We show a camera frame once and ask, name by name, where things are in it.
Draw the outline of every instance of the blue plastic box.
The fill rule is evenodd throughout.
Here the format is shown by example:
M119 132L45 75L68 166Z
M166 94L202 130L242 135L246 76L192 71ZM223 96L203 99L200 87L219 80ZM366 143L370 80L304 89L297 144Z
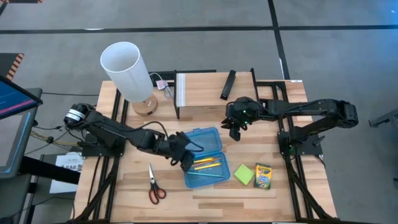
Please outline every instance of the blue plastic box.
M192 167L189 172L198 172L204 174L223 175L224 177L209 177L204 175L194 175L184 173L185 185L188 188L195 188L209 184L215 184L221 181L228 180L231 176L229 173L228 162L223 152L223 144L221 143L220 135L216 128L195 128L193 131L185 133L192 142L204 148L202 152L194 152L195 160L204 159L206 157L221 158L218 161L221 165L217 167L210 167L207 169L194 170ZM190 143L186 149L197 151L199 147Z

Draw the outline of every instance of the red scissors handle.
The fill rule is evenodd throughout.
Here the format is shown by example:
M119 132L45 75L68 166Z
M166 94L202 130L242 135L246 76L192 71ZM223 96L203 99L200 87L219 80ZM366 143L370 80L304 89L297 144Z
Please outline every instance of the red scissors handle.
M154 204L157 205L159 203L159 199L163 199L166 197L166 191L161 189L156 182L150 184L149 190L149 200Z

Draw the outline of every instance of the gray carpet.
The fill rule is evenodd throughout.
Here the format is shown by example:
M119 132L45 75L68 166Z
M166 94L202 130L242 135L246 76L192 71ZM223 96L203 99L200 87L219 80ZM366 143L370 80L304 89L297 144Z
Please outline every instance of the gray carpet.
M398 3L393 0L274 2L280 26L398 24ZM9 4L0 16L0 30L271 25L265 0L45 0ZM370 128L368 120L398 108L398 30L281 31L281 36L290 77L303 80L309 100L347 100L358 109L357 127L327 131L322 142L338 216L396 223L398 190L392 179L398 177L397 131L389 124ZM109 79L100 67L100 53L118 41L137 44L149 70L254 67L258 79L282 78L271 30L1 34L0 52L25 54L14 79L24 88L95 94ZM73 103L95 104L97 97L45 95L43 100L37 121L53 127L62 123ZM27 151L41 145L31 139ZM60 152L47 147L32 156ZM70 202L39 206L34 223L64 222L70 209Z

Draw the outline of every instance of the monitor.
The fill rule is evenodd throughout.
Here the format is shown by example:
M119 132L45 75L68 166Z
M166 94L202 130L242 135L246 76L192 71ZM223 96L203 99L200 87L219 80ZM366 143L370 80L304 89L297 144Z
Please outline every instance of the monitor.
M0 119L39 106L43 101L6 77L0 76Z

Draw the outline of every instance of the scissors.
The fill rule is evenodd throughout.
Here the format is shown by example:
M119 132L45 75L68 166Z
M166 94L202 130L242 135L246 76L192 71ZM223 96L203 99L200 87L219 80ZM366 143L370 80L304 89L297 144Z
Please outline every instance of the scissors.
M163 199L166 197L166 191L161 189L156 184L154 173L152 171L152 166L150 164L149 164L149 177L150 177L149 199L154 205L157 205L159 203L159 199Z

